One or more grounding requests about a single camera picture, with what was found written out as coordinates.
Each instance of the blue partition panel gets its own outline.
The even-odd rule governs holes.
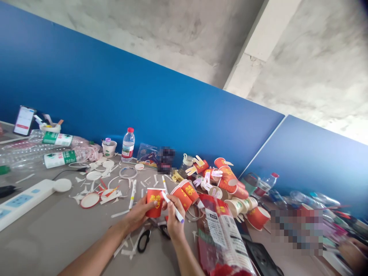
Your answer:
[[[0,2],[0,120],[19,105],[64,119],[62,132],[118,150],[141,142],[222,156],[239,175],[284,115]]]
[[[280,175],[275,188],[321,192],[367,217],[368,146],[288,116],[246,173]]]

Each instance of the phone screen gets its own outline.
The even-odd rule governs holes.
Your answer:
[[[34,113],[34,109],[21,105],[18,118],[15,123],[14,133],[27,136],[30,131]]]

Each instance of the plastic bag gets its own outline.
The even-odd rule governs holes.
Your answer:
[[[210,276],[256,276],[237,225],[226,203],[201,194],[205,215],[197,221],[198,256]]]

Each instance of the white power strip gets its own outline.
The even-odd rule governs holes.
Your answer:
[[[0,231],[54,193],[55,181],[45,179],[0,205]]]

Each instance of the scissors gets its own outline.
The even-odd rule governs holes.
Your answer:
[[[139,240],[138,240],[138,252],[139,253],[143,253],[145,250],[146,250],[146,247],[147,247],[147,244],[148,242],[150,241],[150,235],[151,235],[151,232],[152,232],[152,229],[153,228],[158,228],[158,230],[160,230],[161,234],[167,238],[168,240],[171,240],[170,239],[170,236],[169,236],[169,233],[168,233],[168,227],[167,225],[157,225],[157,223],[152,220],[152,219],[148,219],[151,223],[151,226],[143,232],[143,234],[139,237]],[[145,239],[145,242],[144,242],[144,245],[143,245],[143,248],[141,248],[141,241],[144,240],[143,238],[146,237]]]

